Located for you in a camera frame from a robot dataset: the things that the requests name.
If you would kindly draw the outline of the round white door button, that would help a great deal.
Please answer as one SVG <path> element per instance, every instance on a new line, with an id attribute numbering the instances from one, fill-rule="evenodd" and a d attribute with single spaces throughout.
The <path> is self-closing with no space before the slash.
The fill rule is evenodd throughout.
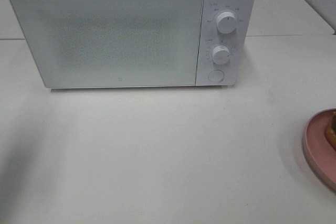
<path id="1" fill-rule="evenodd" d="M 213 83 L 221 83 L 224 80 L 225 74 L 221 70 L 213 70 L 209 73 L 208 79 Z"/>

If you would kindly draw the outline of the white dial knob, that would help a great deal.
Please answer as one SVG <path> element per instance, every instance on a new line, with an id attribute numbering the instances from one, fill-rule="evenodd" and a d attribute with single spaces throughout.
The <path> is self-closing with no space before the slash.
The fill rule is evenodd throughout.
<path id="1" fill-rule="evenodd" d="M 227 9 L 220 12 L 216 16 L 215 21 L 216 28 L 219 33 L 230 34 L 236 29 L 238 17 L 233 10 Z"/>
<path id="2" fill-rule="evenodd" d="M 212 62 L 216 65 L 225 65 L 230 61 L 231 52 L 227 46 L 216 46 L 211 53 Z"/>

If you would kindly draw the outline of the pink round plate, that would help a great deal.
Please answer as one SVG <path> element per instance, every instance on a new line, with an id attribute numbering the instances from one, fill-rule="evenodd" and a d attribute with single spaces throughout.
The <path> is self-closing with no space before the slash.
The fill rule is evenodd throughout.
<path id="1" fill-rule="evenodd" d="M 314 174 L 335 191 L 335 144 L 327 138 L 326 130 L 332 125 L 335 109 L 327 109 L 313 115 L 303 133 L 304 157 Z"/>

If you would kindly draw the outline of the toy hamburger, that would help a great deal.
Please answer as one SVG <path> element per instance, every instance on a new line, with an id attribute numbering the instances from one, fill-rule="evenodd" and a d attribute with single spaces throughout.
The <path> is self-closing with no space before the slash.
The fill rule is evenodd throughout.
<path id="1" fill-rule="evenodd" d="M 336 149 L 336 135 L 335 135 L 335 111 L 333 111 L 333 116 L 325 128 L 325 137 L 329 144 Z"/>

